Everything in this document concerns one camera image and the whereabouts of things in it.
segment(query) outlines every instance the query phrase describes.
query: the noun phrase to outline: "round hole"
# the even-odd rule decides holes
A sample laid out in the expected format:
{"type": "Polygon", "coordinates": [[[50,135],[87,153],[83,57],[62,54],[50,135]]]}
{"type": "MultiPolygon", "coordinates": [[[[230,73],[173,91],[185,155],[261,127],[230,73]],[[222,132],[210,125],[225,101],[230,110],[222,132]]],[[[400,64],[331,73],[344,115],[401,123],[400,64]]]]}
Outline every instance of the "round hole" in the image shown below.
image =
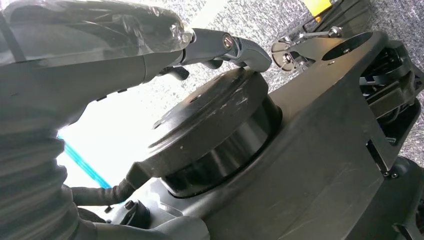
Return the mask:
{"type": "Polygon", "coordinates": [[[347,53],[352,52],[356,48],[360,47],[362,44],[364,44],[366,41],[368,41],[373,36],[372,32],[364,32],[359,35],[353,36],[349,38],[348,40],[340,43],[339,45],[335,46],[333,49],[328,51],[323,57],[323,61],[329,61],[336,59],[338,57],[341,57],[347,53]]]}
{"type": "Polygon", "coordinates": [[[198,98],[200,98],[200,96],[201,96],[201,95],[197,95],[195,98],[193,98],[193,99],[190,101],[190,103],[192,103],[192,102],[196,101],[198,98]]]}

